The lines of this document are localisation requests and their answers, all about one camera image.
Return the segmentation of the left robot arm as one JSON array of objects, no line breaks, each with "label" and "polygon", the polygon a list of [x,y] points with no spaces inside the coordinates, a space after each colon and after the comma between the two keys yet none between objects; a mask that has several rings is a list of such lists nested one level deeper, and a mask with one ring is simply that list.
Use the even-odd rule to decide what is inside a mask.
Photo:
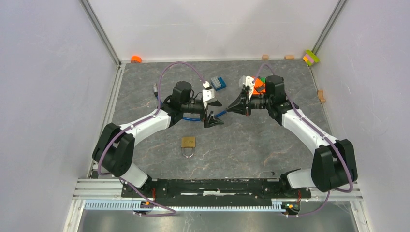
[{"label": "left robot arm", "polygon": [[134,147],[147,137],[172,127],[185,113],[198,114],[205,128],[222,125],[208,106],[221,107],[215,98],[215,90],[205,83],[200,99],[196,99],[192,85],[179,81],[172,94],[160,102],[160,107],[152,113],[133,122],[116,125],[107,124],[94,148],[92,158],[98,167],[105,168],[109,174],[133,184],[133,190],[140,197],[148,196],[152,191],[150,176],[138,168],[132,161]]}]

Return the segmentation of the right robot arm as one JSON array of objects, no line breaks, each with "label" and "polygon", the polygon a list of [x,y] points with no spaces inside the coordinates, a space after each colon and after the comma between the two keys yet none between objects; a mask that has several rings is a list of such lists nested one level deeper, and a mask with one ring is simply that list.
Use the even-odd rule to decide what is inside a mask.
[{"label": "right robot arm", "polygon": [[314,124],[286,94],[282,77],[267,77],[262,91],[257,91],[256,82],[252,76],[241,77],[241,92],[227,111],[249,116],[253,110],[266,109],[272,119],[292,132],[313,154],[311,168],[284,175],[285,181],[279,184],[280,193],[292,197],[300,188],[317,188],[321,192],[353,191],[353,183],[358,178],[353,144],[348,139],[337,139]]}]

